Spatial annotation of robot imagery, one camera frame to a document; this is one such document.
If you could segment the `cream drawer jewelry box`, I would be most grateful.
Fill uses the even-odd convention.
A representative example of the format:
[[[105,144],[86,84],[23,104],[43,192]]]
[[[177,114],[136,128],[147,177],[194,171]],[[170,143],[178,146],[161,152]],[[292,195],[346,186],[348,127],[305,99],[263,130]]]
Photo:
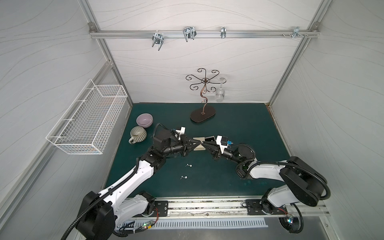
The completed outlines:
[[[202,142],[215,142],[216,141],[216,137],[215,136],[210,136],[210,137],[194,137],[193,138],[194,140],[199,140],[201,143]],[[202,144],[200,144],[199,146],[197,146],[194,151],[205,151],[206,148],[202,146]]]

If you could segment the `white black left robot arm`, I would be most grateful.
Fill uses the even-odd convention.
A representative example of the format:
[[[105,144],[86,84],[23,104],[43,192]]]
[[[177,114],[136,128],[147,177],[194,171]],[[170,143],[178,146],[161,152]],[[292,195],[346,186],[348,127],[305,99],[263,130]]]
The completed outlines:
[[[143,182],[151,178],[173,155],[187,156],[201,141],[177,131],[162,130],[153,136],[153,144],[136,160],[136,165],[122,178],[99,193],[89,192],[82,201],[78,216],[71,228],[77,229],[88,240],[107,240],[112,234],[127,235],[116,227],[128,219],[150,215],[155,198],[146,192],[133,199],[127,197]]]

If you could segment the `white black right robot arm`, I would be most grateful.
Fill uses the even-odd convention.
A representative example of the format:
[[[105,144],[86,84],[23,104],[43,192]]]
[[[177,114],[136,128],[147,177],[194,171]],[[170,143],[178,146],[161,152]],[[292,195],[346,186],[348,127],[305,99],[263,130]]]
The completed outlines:
[[[310,207],[331,197],[325,177],[298,157],[280,162],[260,162],[256,152],[247,144],[230,145],[224,142],[202,143],[215,160],[225,158],[236,163],[241,179],[270,179],[283,183],[267,190],[255,208],[266,215],[285,205],[303,203]]]

